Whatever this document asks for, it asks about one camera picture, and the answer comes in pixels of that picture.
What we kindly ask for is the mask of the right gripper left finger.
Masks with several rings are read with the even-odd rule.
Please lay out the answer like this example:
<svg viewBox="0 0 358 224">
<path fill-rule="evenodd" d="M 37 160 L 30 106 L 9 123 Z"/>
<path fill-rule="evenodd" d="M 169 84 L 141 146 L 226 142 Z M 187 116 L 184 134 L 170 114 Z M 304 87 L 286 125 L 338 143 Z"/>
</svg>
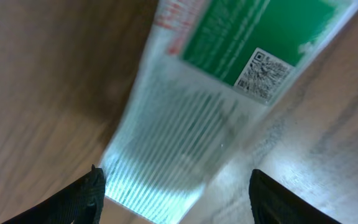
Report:
<svg viewBox="0 0 358 224">
<path fill-rule="evenodd" d="M 103 170 L 92 166 L 72 184 L 3 224 L 99 224 L 105 188 Z"/>
</svg>

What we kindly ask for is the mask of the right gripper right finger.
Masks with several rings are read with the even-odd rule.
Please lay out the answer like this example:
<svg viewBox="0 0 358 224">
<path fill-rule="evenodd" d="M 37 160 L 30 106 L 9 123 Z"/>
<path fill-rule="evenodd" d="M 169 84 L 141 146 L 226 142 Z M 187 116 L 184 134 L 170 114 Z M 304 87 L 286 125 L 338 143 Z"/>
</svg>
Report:
<svg viewBox="0 0 358 224">
<path fill-rule="evenodd" d="M 339 224 L 259 169 L 252 171 L 249 198 L 255 223 Z"/>
</svg>

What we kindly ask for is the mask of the white green medicine box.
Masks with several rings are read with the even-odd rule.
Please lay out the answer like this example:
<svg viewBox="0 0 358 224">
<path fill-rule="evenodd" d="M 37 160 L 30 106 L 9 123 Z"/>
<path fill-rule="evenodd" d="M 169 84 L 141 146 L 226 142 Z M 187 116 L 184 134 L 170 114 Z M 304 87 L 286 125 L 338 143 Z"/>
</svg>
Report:
<svg viewBox="0 0 358 224">
<path fill-rule="evenodd" d="M 160 1 L 100 166 L 110 200 L 178 223 L 358 1 Z"/>
</svg>

